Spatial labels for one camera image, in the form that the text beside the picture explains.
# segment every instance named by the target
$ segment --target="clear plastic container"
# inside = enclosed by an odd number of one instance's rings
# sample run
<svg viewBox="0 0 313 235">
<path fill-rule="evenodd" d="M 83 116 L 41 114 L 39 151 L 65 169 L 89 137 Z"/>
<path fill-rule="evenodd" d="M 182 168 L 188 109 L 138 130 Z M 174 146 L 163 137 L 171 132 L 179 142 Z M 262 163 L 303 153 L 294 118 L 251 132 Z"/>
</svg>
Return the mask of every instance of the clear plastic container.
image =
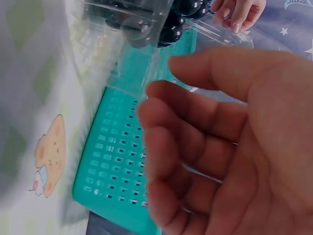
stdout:
<svg viewBox="0 0 313 235">
<path fill-rule="evenodd" d="M 253 47 L 244 33 L 212 26 L 210 13 L 200 20 L 178 18 L 183 22 L 172 27 L 176 5 L 177 0 L 76 0 L 73 15 L 80 47 L 77 66 L 85 68 L 88 80 L 140 99 L 146 84 L 162 79 L 168 71 L 164 61 L 175 55 L 174 45 L 186 31 L 197 32 L 202 48 Z"/>
</svg>

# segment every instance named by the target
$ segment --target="child's hand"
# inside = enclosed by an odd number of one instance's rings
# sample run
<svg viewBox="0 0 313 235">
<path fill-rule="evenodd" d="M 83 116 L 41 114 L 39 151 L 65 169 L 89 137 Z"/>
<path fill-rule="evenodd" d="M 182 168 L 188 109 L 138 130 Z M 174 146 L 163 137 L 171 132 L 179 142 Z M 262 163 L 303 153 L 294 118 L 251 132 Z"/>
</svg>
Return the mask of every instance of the child's hand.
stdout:
<svg viewBox="0 0 313 235">
<path fill-rule="evenodd" d="M 246 31 L 259 19 L 266 5 L 266 0 L 215 0 L 211 11 L 216 12 L 215 24 L 231 28 L 235 33 Z M 229 19 L 224 20 L 232 11 Z"/>
</svg>

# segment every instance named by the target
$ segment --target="white star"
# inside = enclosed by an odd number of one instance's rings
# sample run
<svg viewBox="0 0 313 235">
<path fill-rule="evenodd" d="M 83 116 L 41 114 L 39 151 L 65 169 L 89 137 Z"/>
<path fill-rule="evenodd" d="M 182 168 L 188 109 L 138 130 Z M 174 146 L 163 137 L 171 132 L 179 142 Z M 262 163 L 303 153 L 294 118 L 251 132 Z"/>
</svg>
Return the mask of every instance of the white star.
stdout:
<svg viewBox="0 0 313 235">
<path fill-rule="evenodd" d="M 305 51 L 306 53 L 312 54 L 312 61 L 313 61 L 313 39 L 312 39 L 312 48 Z"/>
<path fill-rule="evenodd" d="M 288 34 L 287 30 L 288 28 L 282 28 L 282 31 L 280 33 L 282 33 L 283 36 L 285 36 L 286 34 Z"/>
</svg>

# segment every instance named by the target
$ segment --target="bear illustration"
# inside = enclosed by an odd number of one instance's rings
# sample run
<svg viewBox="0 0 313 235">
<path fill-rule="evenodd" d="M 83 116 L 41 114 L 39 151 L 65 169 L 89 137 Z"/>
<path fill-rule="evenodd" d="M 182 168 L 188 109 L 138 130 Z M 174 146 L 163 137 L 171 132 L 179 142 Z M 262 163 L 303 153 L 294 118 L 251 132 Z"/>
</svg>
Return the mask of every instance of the bear illustration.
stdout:
<svg viewBox="0 0 313 235">
<path fill-rule="evenodd" d="M 63 173 L 66 162 L 65 126 L 62 115 L 52 122 L 47 134 L 38 141 L 35 150 L 36 174 L 31 191 L 49 197 Z"/>
</svg>

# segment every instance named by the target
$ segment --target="plastic tray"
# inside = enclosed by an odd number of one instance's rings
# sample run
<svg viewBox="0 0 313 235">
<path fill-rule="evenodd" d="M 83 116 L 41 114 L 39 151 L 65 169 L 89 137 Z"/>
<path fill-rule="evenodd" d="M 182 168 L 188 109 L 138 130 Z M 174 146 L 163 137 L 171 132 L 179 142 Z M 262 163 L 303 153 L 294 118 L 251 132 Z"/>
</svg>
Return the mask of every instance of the plastic tray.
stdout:
<svg viewBox="0 0 313 235">
<path fill-rule="evenodd" d="M 170 55 L 194 52 L 196 31 L 188 31 L 182 39 L 170 47 L 160 49 L 161 64 L 157 77 L 177 83 L 167 62 Z M 145 71 L 149 58 L 128 52 L 136 58 L 135 69 Z M 134 64 L 127 60 L 121 68 L 121 77 L 131 81 Z M 112 88 L 106 88 L 96 112 L 73 187 L 73 198 L 89 210 L 138 235 L 156 235 L 161 230 L 150 219 L 145 197 L 144 147 L 141 143 L 141 127 L 135 110 L 138 101 L 132 96 Z"/>
</svg>

